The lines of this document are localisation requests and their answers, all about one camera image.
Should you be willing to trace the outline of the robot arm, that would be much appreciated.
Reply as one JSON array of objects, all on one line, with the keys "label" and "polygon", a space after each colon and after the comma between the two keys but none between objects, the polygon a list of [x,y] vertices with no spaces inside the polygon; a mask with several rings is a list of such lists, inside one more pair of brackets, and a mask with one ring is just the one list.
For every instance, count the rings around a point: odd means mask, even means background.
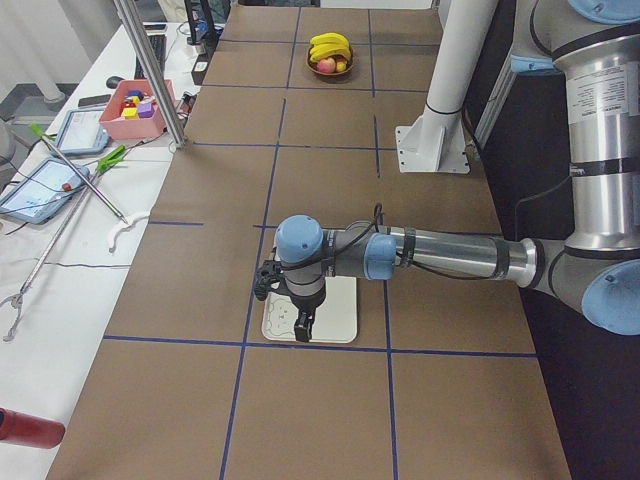
[{"label": "robot arm", "polygon": [[254,293],[287,296],[312,337],[330,277],[387,280],[419,268],[506,280],[592,325],[639,332],[639,5],[635,1],[450,1],[423,112],[395,133],[403,173],[462,163],[464,119],[505,237],[421,231],[378,217],[330,230],[296,215],[276,228]]}]

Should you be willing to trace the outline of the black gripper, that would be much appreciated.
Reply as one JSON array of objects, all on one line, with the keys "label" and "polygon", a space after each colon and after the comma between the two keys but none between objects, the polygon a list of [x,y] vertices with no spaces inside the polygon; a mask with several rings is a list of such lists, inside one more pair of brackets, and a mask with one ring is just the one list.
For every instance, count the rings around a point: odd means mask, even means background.
[{"label": "black gripper", "polygon": [[311,314],[326,299],[326,281],[318,277],[311,283],[301,284],[292,280],[287,281],[292,303],[299,309],[294,323],[294,335],[297,342],[311,340]]}]

